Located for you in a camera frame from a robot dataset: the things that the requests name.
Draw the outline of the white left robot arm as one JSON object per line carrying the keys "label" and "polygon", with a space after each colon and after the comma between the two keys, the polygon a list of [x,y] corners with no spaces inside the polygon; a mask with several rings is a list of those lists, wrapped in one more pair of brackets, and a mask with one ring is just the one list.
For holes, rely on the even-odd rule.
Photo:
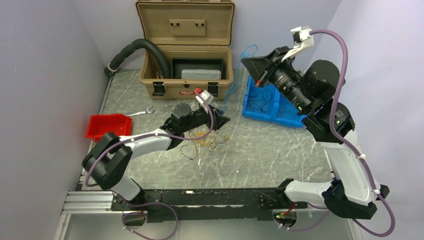
{"label": "white left robot arm", "polygon": [[131,210],[139,209],[145,201],[145,190],[125,172],[130,160],[157,151],[168,151],[188,140],[186,132],[205,125],[208,131],[217,131],[230,121],[224,111],[212,105],[199,105],[192,110],[187,103],[178,104],[162,126],[154,131],[117,136],[108,132],[94,145],[82,161],[86,170],[84,185],[93,185],[102,190],[110,190],[124,199],[124,204]]}

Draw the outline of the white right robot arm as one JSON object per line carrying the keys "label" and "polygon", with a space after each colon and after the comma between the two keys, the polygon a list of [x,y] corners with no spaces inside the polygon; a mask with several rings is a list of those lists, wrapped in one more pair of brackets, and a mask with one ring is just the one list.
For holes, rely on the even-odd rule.
{"label": "white right robot arm", "polygon": [[331,181],[313,183],[285,179],[275,190],[276,203],[287,208],[305,202],[323,205],[345,219],[369,220],[377,211],[375,201],[387,197],[386,185],[371,184],[355,152],[346,144],[357,144],[355,122],[348,108],[332,103],[340,71],[328,60],[314,61],[304,74],[284,59],[289,48],[278,47],[266,56],[245,57],[241,63],[258,87],[273,85],[301,116],[305,128],[324,148],[334,176]]}

